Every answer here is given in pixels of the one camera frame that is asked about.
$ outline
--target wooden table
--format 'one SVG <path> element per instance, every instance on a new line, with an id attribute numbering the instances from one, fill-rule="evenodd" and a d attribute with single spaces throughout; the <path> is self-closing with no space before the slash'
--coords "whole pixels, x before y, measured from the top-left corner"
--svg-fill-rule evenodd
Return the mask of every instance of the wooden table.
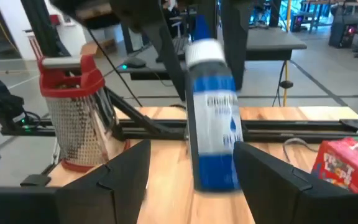
<path id="1" fill-rule="evenodd" d="M 141 108 L 140 112 L 154 119 L 185 119 L 178 108 Z M 242 119 L 333 120 L 358 118 L 346 107 L 241 108 Z M 255 147 L 285 161 L 282 144 L 252 143 Z M 193 189 L 191 160 L 184 141 L 152 141 L 147 198 L 139 213 L 138 223 L 254 223 L 242 192 L 232 194 L 201 194 Z M 291 163 L 311 171 L 316 153 L 301 146 L 289 146 Z M 57 166 L 49 176 L 48 186 L 63 186 L 83 176 Z"/>

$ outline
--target wall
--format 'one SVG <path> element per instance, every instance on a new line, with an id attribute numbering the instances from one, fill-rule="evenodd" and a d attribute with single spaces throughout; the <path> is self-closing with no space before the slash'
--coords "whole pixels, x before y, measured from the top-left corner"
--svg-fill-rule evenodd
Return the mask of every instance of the wall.
<path id="1" fill-rule="evenodd" d="M 13 41 L 24 60 L 35 60 L 30 42 L 23 30 L 31 29 L 20 0 L 0 0 L 0 11 Z"/>
<path id="2" fill-rule="evenodd" d="M 59 19 L 62 22 L 63 17 L 59 10 L 55 9 L 50 3 L 49 0 L 45 0 L 49 14 L 58 14 Z M 71 55 L 79 55 L 81 52 L 82 46 L 86 43 L 84 29 L 81 25 L 73 21 L 73 25 L 65 26 L 61 24 L 57 27 L 57 32 L 59 33 L 60 40 L 63 45 L 69 51 Z"/>

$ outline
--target floor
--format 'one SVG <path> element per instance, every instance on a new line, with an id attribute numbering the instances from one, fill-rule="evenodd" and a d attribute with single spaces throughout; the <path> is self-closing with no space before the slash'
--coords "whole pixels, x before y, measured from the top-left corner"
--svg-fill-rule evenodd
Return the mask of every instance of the floor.
<path id="1" fill-rule="evenodd" d="M 288 106 L 350 106 L 358 113 L 358 58 L 348 49 L 328 47 L 328 30 L 298 33 L 307 43 L 306 50 L 293 52 L 289 66 Z M 124 60 L 122 46 L 111 56 L 118 65 Z M 102 73 L 111 71 L 107 61 L 98 59 Z M 241 106 L 272 106 L 282 62 L 246 62 L 244 85 L 239 93 Z M 44 116 L 48 113 L 39 92 L 39 71 L 35 63 L 0 62 L 0 79 L 13 95 L 25 100 L 25 109 Z M 124 76 L 144 106 L 168 106 L 180 103 L 169 81 L 131 81 Z M 107 86 L 136 106 L 115 73 L 106 77 Z M 0 185 L 17 186 L 29 174 L 41 173 L 50 162 L 54 138 L 9 137 L 0 134 Z"/>

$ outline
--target small cardboard box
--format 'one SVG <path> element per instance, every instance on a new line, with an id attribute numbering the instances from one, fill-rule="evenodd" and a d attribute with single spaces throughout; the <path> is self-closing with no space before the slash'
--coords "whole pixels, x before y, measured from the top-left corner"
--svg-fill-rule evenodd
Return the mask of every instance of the small cardboard box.
<path id="1" fill-rule="evenodd" d="M 312 174 L 358 193 L 358 138 L 323 141 Z"/>
<path id="2" fill-rule="evenodd" d="M 116 41 L 114 39 L 99 41 L 99 44 L 107 54 L 115 52 L 117 49 Z M 97 58 L 104 57 L 102 51 L 99 49 L 98 45 L 95 42 L 89 42 L 84 44 L 81 49 L 81 54 L 91 54 Z"/>

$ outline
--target desk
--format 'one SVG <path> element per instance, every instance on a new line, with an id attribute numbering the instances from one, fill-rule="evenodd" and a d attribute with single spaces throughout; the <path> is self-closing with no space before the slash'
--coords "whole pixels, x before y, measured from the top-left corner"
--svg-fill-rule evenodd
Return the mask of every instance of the desk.
<path id="1" fill-rule="evenodd" d="M 218 36 L 218 40 L 223 43 L 223 38 Z M 306 44 L 293 36 L 286 33 L 280 28 L 269 29 L 250 29 L 247 42 L 247 60 L 290 60 L 292 50 L 306 49 Z M 166 73 L 163 63 L 155 62 L 157 51 L 153 46 L 139 52 L 135 57 L 146 62 L 144 68 L 127 68 L 123 69 L 121 64 L 118 66 L 120 73 L 133 73 L 133 80 L 156 79 L 155 73 Z M 180 66 L 186 70 L 186 63 L 180 61 Z"/>
<path id="2" fill-rule="evenodd" d="M 185 119 L 178 108 L 141 108 L 140 112 L 153 119 Z M 358 118 L 346 107 L 241 108 L 242 119 L 339 119 Z M 126 118 L 122 113 L 119 118 Z M 132 140 L 132 145 L 139 142 Z M 253 143 L 255 147 L 285 160 L 281 144 Z M 213 224 L 254 223 L 242 192 L 231 194 L 201 194 L 193 190 L 191 160 L 183 141 L 152 141 L 149 185 L 139 213 L 138 223 Z M 310 172 L 316 153 L 301 146 L 289 146 L 291 163 Z M 63 186 L 83 174 L 57 166 L 49 176 L 49 186 Z"/>

